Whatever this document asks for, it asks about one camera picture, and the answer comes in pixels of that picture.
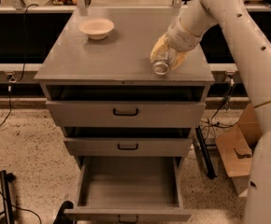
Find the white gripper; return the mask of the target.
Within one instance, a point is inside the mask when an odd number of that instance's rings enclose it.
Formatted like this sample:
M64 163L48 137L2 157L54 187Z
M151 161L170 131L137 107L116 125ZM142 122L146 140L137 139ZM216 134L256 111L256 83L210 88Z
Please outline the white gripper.
M162 61L167 59L169 46L170 69L177 69L185 60L187 51L195 49L202 40L201 36L191 33L182 23L181 19L175 19L168 27L166 35L162 35L155 43L151 53L150 61Z

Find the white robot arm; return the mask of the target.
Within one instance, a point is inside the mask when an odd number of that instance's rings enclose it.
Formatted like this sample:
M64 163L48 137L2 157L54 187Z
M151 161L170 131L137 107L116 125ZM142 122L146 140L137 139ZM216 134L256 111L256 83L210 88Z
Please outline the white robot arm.
M251 18L245 0L192 0L150 54L159 74L177 68L205 32L218 24L254 107L262 136L250 168L245 224L271 224L271 43Z

